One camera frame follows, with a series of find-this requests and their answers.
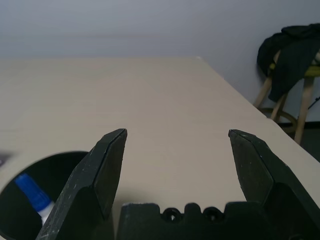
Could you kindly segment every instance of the white wall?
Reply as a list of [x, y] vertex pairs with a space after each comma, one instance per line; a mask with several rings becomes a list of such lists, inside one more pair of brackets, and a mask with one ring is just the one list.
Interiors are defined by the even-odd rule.
[[[0, 0], [0, 57], [203, 56], [253, 102], [260, 44], [320, 22], [319, 9], [319, 0]], [[300, 98], [298, 84], [285, 106], [294, 116]]]

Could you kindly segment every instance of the black jacket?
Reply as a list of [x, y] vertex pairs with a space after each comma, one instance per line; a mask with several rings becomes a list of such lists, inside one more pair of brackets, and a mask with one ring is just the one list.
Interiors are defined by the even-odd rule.
[[257, 64], [265, 75], [275, 54], [281, 50], [272, 73], [269, 99], [277, 102], [300, 80], [320, 49], [320, 23], [289, 26], [264, 40], [259, 48]]

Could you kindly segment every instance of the black cloth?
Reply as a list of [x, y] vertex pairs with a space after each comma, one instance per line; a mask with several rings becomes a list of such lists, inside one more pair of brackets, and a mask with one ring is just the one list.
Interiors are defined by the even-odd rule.
[[300, 80], [320, 49], [320, 23], [288, 26], [264, 40], [257, 64], [267, 76], [274, 56], [281, 50], [274, 71], [269, 99], [277, 102]]

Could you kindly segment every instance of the white table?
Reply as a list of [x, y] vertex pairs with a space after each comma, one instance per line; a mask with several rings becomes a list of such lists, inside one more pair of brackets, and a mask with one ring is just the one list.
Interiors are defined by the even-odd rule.
[[37, 160], [127, 128], [116, 212], [126, 202], [223, 211], [245, 200], [228, 138], [239, 129], [266, 141], [320, 206], [320, 163], [198, 57], [0, 60], [0, 110], [0, 150], [13, 153], [1, 189]]

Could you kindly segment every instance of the blue cap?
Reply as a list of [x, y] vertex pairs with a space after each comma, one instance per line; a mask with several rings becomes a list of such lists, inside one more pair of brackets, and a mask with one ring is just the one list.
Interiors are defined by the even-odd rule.
[[42, 211], [51, 203], [51, 199], [48, 195], [41, 190], [41, 188], [28, 174], [23, 173], [14, 181], [20, 190], [24, 192], [32, 207], [37, 212]]

